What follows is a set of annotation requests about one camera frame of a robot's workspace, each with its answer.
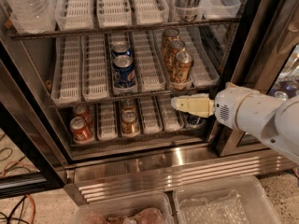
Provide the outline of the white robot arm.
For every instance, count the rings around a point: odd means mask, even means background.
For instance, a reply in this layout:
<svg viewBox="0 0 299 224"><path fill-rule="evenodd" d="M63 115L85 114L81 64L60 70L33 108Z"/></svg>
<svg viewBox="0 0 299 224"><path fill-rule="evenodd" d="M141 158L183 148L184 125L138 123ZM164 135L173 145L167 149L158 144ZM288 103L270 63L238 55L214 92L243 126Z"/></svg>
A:
<svg viewBox="0 0 299 224"><path fill-rule="evenodd" d="M257 138L262 144L299 164L299 97L286 101L228 82L214 100L207 94L171 99L177 111L200 118L214 115L224 126Z"/></svg>

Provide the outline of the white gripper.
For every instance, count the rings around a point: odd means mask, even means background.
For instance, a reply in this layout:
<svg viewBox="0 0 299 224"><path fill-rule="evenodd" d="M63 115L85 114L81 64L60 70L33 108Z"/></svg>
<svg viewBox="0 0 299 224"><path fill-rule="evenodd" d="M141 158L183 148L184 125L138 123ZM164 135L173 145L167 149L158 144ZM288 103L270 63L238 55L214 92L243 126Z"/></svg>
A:
<svg viewBox="0 0 299 224"><path fill-rule="evenodd" d="M254 130L260 128L259 113L253 111L258 91L226 83L226 88L215 97L215 117L217 121L234 130ZM171 99L171 106L181 112L201 118L214 114L214 101L207 93L196 93Z"/></svg>

